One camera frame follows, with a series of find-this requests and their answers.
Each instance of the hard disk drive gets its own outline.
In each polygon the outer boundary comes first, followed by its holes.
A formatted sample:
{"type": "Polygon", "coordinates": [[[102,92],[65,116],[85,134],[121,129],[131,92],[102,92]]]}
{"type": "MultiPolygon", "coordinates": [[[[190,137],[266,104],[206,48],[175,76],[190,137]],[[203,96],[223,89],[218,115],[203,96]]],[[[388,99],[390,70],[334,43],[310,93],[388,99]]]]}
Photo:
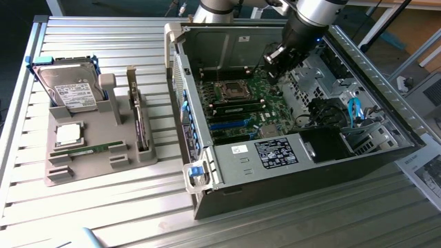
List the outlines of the hard disk drive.
{"type": "Polygon", "coordinates": [[[94,110],[95,102],[106,98],[97,83],[97,62],[90,57],[38,57],[30,71],[41,82],[51,105],[65,106],[71,113],[94,110]]]}

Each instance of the cpu socket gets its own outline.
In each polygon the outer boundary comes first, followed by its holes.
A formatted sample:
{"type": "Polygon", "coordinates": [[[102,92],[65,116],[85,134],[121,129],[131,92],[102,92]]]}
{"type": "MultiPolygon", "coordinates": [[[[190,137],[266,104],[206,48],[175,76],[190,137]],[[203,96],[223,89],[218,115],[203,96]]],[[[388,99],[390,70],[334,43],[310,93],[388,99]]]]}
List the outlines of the cpu socket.
{"type": "Polygon", "coordinates": [[[219,85],[223,101],[249,100],[250,93],[243,81],[226,81],[219,85]]]}

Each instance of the gray floor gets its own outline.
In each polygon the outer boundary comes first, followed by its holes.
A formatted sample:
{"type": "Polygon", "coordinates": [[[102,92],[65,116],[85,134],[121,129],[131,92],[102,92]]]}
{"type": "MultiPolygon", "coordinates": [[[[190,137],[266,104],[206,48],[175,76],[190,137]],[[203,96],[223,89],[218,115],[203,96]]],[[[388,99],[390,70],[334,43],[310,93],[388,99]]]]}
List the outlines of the gray floor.
{"type": "MultiPolygon", "coordinates": [[[[167,0],[61,0],[67,16],[89,17],[162,17],[169,7],[169,3],[170,1],[167,0]]],[[[189,0],[186,13],[194,13],[197,5],[197,0],[189,0]]],[[[0,20],[2,23],[11,22],[15,24],[2,25],[5,35],[1,39],[1,57],[5,58],[5,60],[0,67],[0,110],[3,110],[7,108],[10,102],[33,15],[49,14],[50,12],[43,0],[1,0],[0,6],[0,20]]],[[[352,35],[366,18],[364,9],[364,7],[346,6],[338,20],[335,21],[335,24],[342,27],[348,36],[352,35]]],[[[243,7],[239,17],[247,18],[250,12],[251,8],[243,7]]],[[[174,14],[175,10],[173,9],[167,16],[173,17],[174,14]]],[[[281,16],[273,10],[265,10],[262,18],[281,18],[281,16]]],[[[355,43],[360,41],[372,24],[372,20],[368,20],[363,25],[354,37],[355,43]]],[[[408,57],[406,51],[396,49],[380,39],[375,41],[366,54],[384,76],[390,75],[394,69],[408,57]]],[[[415,82],[419,82],[427,74],[428,72],[420,68],[416,63],[412,63],[402,73],[402,76],[411,77],[415,82]]],[[[3,110],[1,114],[2,118],[0,117],[0,123],[5,119],[6,110],[3,110]]]]}

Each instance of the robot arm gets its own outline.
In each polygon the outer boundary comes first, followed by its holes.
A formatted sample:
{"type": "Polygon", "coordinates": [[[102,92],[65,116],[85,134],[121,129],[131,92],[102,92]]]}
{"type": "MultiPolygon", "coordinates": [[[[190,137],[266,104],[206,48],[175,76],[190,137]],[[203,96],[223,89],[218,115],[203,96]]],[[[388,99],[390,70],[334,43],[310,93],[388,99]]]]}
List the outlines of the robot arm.
{"type": "Polygon", "coordinates": [[[282,30],[282,42],[275,51],[263,55],[269,83],[291,70],[307,57],[320,41],[347,0],[298,0],[282,30]]]}
{"type": "Polygon", "coordinates": [[[263,55],[267,80],[275,83],[307,57],[308,51],[335,20],[347,0],[201,0],[194,22],[225,23],[233,21],[233,6],[243,4],[257,8],[270,5],[278,13],[288,13],[282,31],[282,42],[275,50],[263,55]]]}

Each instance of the white sticker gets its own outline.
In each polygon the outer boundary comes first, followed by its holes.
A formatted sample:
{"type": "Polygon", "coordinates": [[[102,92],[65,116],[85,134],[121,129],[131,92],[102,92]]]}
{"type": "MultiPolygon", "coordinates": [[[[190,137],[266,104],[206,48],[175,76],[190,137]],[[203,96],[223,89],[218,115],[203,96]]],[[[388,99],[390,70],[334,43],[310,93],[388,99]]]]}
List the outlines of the white sticker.
{"type": "Polygon", "coordinates": [[[242,110],[243,110],[242,108],[237,108],[237,109],[233,108],[230,110],[225,110],[225,113],[239,112],[242,110]]]}
{"type": "Polygon", "coordinates": [[[249,36],[239,36],[238,37],[238,42],[247,42],[249,41],[249,36]]]}
{"type": "Polygon", "coordinates": [[[233,154],[247,152],[246,145],[231,146],[231,151],[233,151],[233,154]]]}
{"type": "Polygon", "coordinates": [[[93,150],[78,151],[78,152],[70,153],[69,156],[73,157],[73,156],[79,156],[79,155],[90,154],[90,153],[93,153],[93,150]]]}
{"type": "Polygon", "coordinates": [[[54,89],[67,109],[95,105],[89,84],[57,85],[54,89]]]}

